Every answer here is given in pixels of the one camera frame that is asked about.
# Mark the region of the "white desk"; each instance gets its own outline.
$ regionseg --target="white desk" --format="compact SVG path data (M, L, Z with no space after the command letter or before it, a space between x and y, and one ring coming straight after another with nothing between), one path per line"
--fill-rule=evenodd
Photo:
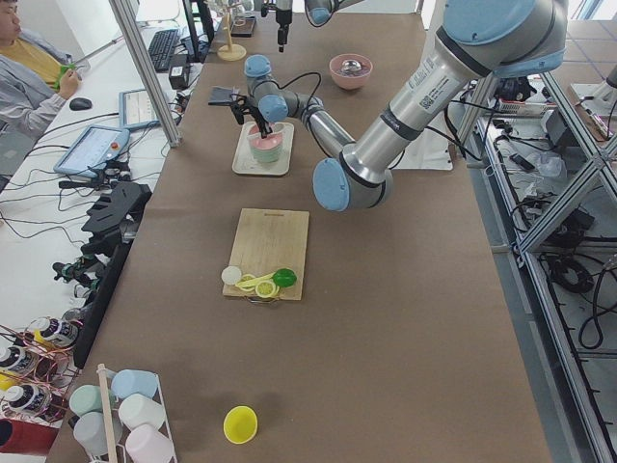
M146 43L149 43L156 30L158 29L144 30ZM92 116L117 113L119 92L144 87L124 41L119 41L92 57L90 65L91 69L84 74L82 85L75 96L90 99L93 108L75 112L66 104L49 129ZM200 71L201 64L193 65L191 79L195 79ZM163 90L170 90L167 73L160 73L158 77ZM58 129L43 136L37 147L69 146L83 129L92 123L118 126L119 118L111 116ZM129 165L133 179L146 183L153 190L167 154L167 140L163 131L155 127L133 132L129 143L142 137L143 139L130 149ZM0 221L0 324L12 329L18 330L27 326L38 316L60 316L70 308L84 305L84 299L73 293L75 283L65 285L53 280L55 272L52 264L55 261L74 262L81 255L79 248L82 243L71 243L67 234L73 241L88 241L90 234L80 229L88 220L86 211L99 197L99 193L84 188L80 189L80 193L87 196L82 197L76 194L75 190L65 190L62 192L62 210L59 210L59 195L62 190L58 187L58 181L66 178L53 173L53 166L65 151L59 148L41 148L32 152L13 176L12 183L7 185L0 195L0 211L4 217L34 222L67 221L63 224L66 232L60 229L46 231L29 239L17 236L8 224ZM23 188L17 186L26 184L28 186ZM16 222L11 222L11 225L23 235L32 235L55 226ZM12 458L12 455L2 454L1 459L3 462L40 461L37 458Z

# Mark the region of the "wooden cutting board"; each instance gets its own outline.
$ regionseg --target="wooden cutting board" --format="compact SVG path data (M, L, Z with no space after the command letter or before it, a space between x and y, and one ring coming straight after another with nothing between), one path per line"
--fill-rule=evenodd
M298 276L294 286L281 288L279 298L302 299L305 277L309 213L302 210L242 209L229 265L257 277L290 268ZM223 295L245 297L254 295L235 286L224 285Z

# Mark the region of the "man's hand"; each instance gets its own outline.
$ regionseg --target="man's hand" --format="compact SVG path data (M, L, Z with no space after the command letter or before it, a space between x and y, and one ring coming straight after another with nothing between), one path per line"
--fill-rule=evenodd
M75 95L78 87L79 75L74 69L69 69L60 79L60 90L58 91L58 95L64 99L69 99Z

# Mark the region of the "keyboard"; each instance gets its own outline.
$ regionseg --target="keyboard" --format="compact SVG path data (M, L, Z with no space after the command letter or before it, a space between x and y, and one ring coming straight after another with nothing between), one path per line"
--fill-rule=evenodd
M179 38L178 29L166 29L157 31L148 47L148 55L157 72L167 72L170 68L170 60L174 55L175 45Z

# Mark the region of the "person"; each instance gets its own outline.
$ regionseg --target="person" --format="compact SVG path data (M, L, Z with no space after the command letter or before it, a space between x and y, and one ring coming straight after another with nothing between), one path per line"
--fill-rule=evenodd
M21 29L17 0L0 0L0 126L8 124L38 140L77 91L79 75L69 69L54 86L69 54L39 34Z

